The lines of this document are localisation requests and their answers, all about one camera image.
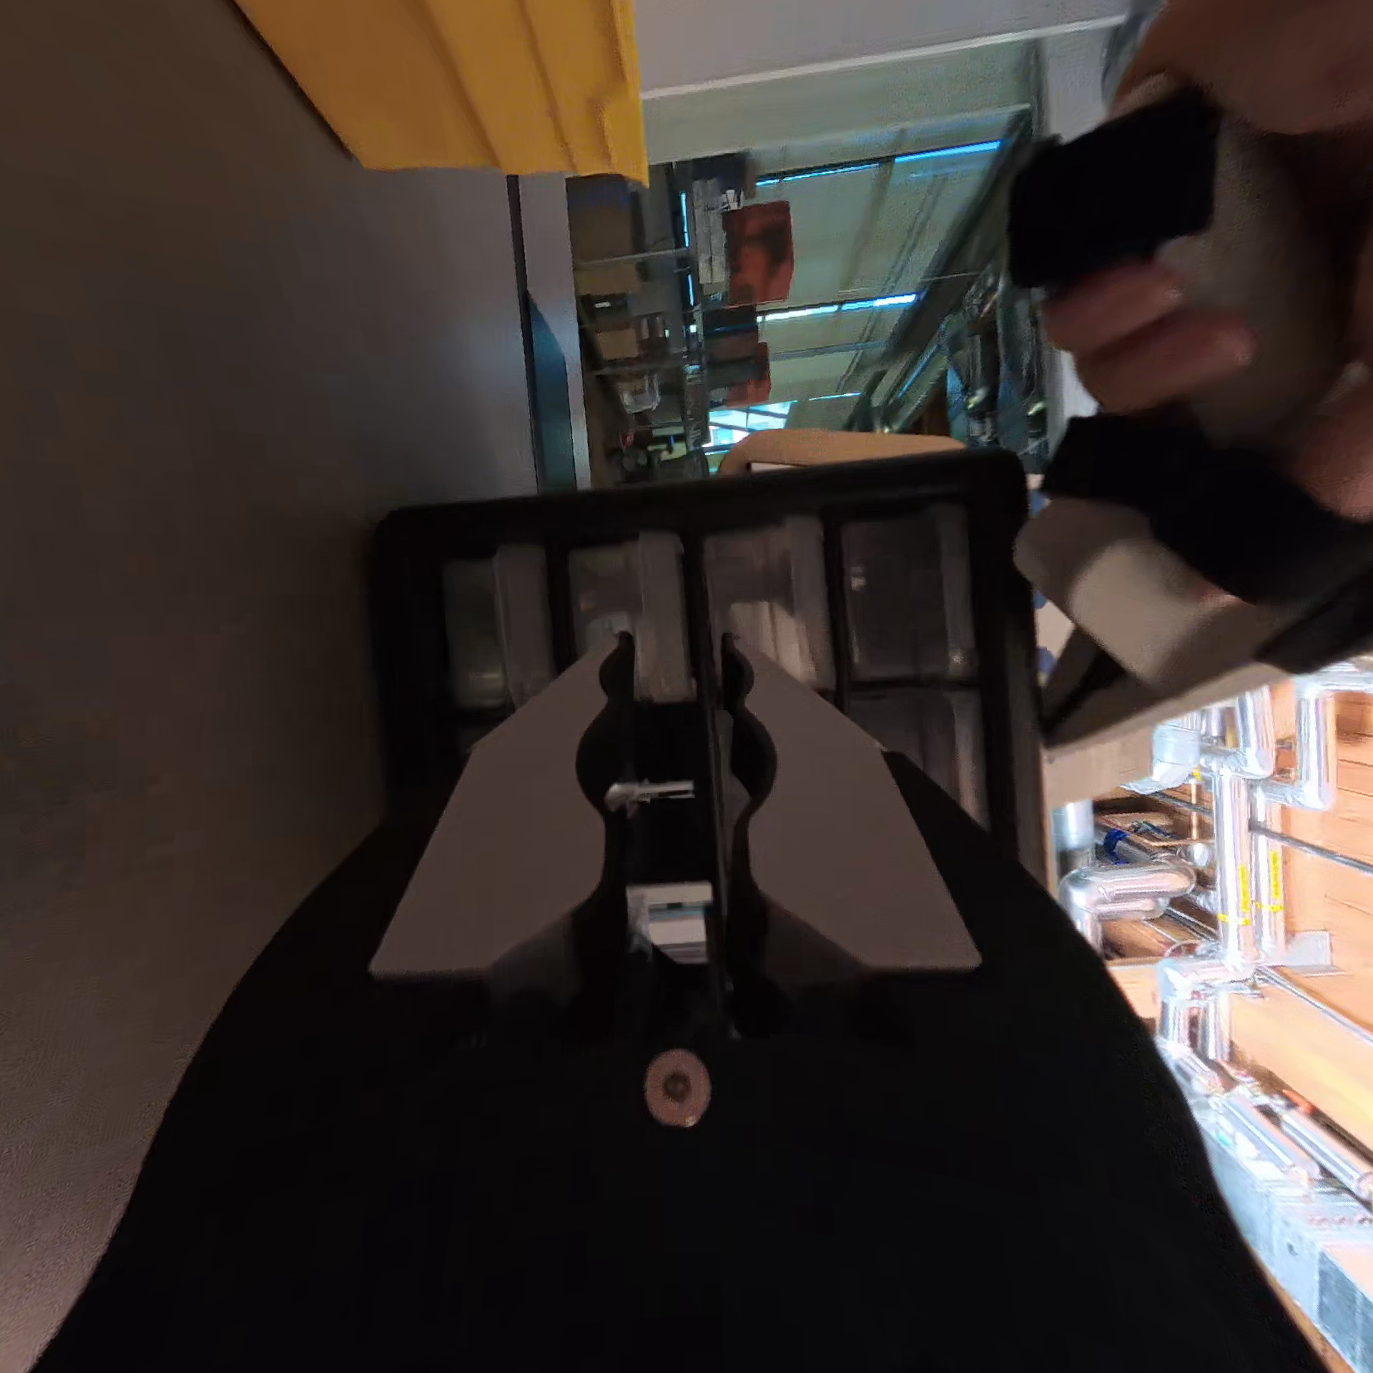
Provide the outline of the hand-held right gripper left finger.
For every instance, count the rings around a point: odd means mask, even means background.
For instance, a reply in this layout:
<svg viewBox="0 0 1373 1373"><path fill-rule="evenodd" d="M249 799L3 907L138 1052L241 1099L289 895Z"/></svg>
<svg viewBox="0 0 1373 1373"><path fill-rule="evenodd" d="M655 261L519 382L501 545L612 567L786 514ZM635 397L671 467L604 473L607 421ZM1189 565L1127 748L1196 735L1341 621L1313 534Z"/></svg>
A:
<svg viewBox="0 0 1373 1373"><path fill-rule="evenodd" d="M593 897L606 818L578 750L632 670L629 634L588 650L468 755L374 951L379 982L575 982L573 911Z"/></svg>

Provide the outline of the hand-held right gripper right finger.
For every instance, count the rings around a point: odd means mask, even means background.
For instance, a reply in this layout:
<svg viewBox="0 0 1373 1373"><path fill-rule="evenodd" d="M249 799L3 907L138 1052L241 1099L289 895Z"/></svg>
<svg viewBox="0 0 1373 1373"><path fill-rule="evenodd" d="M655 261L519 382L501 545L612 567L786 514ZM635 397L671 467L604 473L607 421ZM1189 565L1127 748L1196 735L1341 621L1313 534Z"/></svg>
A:
<svg viewBox="0 0 1373 1373"><path fill-rule="evenodd" d="M725 634L732 843L727 946L738 972L969 972L969 928L884 748L769 656Z"/></svg>

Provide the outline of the clear plastic drawer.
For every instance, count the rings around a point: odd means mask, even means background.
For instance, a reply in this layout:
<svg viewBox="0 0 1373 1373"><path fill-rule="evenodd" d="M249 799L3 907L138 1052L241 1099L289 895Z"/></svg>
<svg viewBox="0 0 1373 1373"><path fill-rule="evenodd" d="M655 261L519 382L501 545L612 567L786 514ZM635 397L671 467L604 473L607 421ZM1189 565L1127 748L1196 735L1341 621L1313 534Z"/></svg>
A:
<svg viewBox="0 0 1373 1373"><path fill-rule="evenodd" d="M732 635L815 692L835 688L823 536L815 516L730 529L702 542L710 647Z"/></svg>
<svg viewBox="0 0 1373 1373"><path fill-rule="evenodd" d="M965 688L877 688L849 699L849 719L880 746L916 764L987 826L983 715Z"/></svg>
<svg viewBox="0 0 1373 1373"><path fill-rule="evenodd" d="M629 634L634 696L656 706L694 699L681 576L681 540L645 531L622 542L580 547L568 555L576 655Z"/></svg>
<svg viewBox="0 0 1373 1373"><path fill-rule="evenodd" d="M967 518L949 503L839 531L857 681L969 681L977 653Z"/></svg>

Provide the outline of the black drawer cabinet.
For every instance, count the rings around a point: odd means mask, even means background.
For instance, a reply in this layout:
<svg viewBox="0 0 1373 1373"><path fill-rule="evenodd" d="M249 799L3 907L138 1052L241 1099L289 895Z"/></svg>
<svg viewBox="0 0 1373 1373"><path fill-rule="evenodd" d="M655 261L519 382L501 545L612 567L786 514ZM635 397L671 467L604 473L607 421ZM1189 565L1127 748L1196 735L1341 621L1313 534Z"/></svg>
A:
<svg viewBox="0 0 1373 1373"><path fill-rule="evenodd" d="M848 658L841 526L936 503L965 514L975 674L859 681ZM452 786L475 743L576 660L570 552L647 531L668 531L681 542L696 694L679 704L645 704L701 730L704 706L718 699L704 539L789 516L815 516L821 524L835 688L818 694L849 715L851 696L877 688L975 691L983 715L985 828L1042 880L1031 594L1011 560L1027 490L1019 462L998 451L392 511L374 527L367 550L387 799L401 802Z"/></svg>

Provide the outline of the person's left hand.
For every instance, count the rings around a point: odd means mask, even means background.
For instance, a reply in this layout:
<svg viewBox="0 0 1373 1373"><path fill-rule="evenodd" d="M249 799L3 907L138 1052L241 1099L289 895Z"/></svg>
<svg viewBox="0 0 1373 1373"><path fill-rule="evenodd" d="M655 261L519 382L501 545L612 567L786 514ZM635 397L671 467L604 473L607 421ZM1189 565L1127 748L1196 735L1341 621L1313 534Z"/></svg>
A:
<svg viewBox="0 0 1373 1373"><path fill-rule="evenodd" d="M1276 137L1341 271L1346 361L1361 374L1292 457L1294 482L1351 521L1371 513L1371 3L1176 1L1161 4L1109 102L1122 115L1175 88ZM1050 343L1109 413L1189 400L1256 356L1238 317L1191 303L1176 271L1132 263L1099 271L1044 307Z"/></svg>

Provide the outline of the silver ceiling pipes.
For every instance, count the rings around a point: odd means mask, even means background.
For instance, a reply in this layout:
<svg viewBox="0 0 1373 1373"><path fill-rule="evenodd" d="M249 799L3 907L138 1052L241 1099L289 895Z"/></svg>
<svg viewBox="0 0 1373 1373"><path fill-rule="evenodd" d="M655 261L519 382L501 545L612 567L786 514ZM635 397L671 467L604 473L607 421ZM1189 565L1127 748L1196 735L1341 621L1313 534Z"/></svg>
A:
<svg viewBox="0 0 1373 1373"><path fill-rule="evenodd" d="M1058 900L1209 1137L1369 1211L1369 656L1158 725L1054 813Z"/></svg>

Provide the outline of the cardboard backing board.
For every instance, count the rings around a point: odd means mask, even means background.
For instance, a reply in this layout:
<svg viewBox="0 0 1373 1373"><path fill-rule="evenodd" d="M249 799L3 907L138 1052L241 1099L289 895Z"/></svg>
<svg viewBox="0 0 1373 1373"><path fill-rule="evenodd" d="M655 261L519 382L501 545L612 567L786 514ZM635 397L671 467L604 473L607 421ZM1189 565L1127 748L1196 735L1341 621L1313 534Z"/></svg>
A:
<svg viewBox="0 0 1373 1373"><path fill-rule="evenodd" d="M874 434L781 428L736 441L722 455L715 473L745 475L772 469L815 469L893 457L929 457L964 452L967 446L946 434Z"/></svg>

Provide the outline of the red storage crate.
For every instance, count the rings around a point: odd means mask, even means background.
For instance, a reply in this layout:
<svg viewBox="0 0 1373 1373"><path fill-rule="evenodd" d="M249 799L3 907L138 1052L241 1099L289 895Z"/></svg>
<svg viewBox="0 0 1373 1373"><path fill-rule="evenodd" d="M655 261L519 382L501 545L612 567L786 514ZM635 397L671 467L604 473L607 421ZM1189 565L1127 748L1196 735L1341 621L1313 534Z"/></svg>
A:
<svg viewBox="0 0 1373 1373"><path fill-rule="evenodd" d="M746 338L725 351L710 351L705 362L710 406L753 406L769 402L769 351Z"/></svg>
<svg viewBox="0 0 1373 1373"><path fill-rule="evenodd" d="M795 272L790 204L771 199L723 214L728 303L789 297Z"/></svg>

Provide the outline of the metal storage shelf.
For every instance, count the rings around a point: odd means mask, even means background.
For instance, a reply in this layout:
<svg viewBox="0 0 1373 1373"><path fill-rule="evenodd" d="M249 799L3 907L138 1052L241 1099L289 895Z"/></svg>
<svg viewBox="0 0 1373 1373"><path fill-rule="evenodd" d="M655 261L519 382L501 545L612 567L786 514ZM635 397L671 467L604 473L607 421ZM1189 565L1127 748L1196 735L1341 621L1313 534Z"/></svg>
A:
<svg viewBox="0 0 1373 1373"><path fill-rule="evenodd" d="M722 218L751 171L733 151L565 182L593 487L707 475L777 424L766 403L710 406L705 385L710 351L763 341L759 307L727 300Z"/></svg>

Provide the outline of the yellow plastic bin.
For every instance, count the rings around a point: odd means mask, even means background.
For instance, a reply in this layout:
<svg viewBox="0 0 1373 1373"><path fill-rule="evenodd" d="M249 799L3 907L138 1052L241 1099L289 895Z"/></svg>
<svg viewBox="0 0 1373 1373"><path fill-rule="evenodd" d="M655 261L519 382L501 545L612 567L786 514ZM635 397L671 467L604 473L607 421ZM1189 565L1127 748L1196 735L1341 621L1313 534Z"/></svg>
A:
<svg viewBox="0 0 1373 1373"><path fill-rule="evenodd" d="M238 1L361 166L647 182L629 1Z"/></svg>

